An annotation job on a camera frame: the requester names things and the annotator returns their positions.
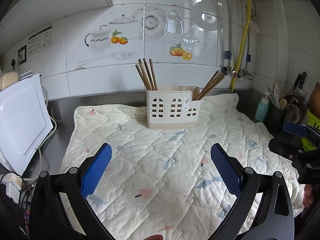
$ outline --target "white quilted fabric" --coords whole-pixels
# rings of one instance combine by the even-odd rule
[[[237,103],[237,94],[206,97],[197,126],[180,130],[146,128],[146,107],[78,107],[60,172],[80,166],[102,143],[112,146],[112,160],[87,200],[117,240],[140,240],[157,233],[164,239],[207,240],[236,199],[210,159],[214,143],[257,173],[281,171],[294,212],[299,213],[303,189],[297,171],[290,161],[269,151],[272,136],[262,123],[238,112]],[[242,232],[252,223],[260,198]],[[81,232],[65,196],[63,201],[72,224]]]

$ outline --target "black utensil container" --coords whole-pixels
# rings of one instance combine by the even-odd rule
[[[272,103],[270,103],[266,119],[263,123],[269,131],[279,130],[282,128],[286,114],[286,109],[278,109]]]

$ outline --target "hand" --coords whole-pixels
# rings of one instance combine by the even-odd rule
[[[311,206],[313,201],[315,200],[314,196],[312,195],[312,185],[306,184],[304,186],[304,196],[303,196],[303,201],[302,204],[305,207]]]
[[[163,240],[163,236],[162,235],[149,236],[144,240]]]

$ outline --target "soap dispenser bottle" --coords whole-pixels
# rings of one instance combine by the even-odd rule
[[[261,99],[261,102],[258,104],[258,108],[255,114],[255,119],[259,122],[264,122],[268,110],[269,110],[269,92],[265,92],[266,97]]]

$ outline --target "white appliance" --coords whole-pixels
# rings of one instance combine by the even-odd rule
[[[52,128],[39,74],[0,91],[0,163],[9,171],[22,175]]]

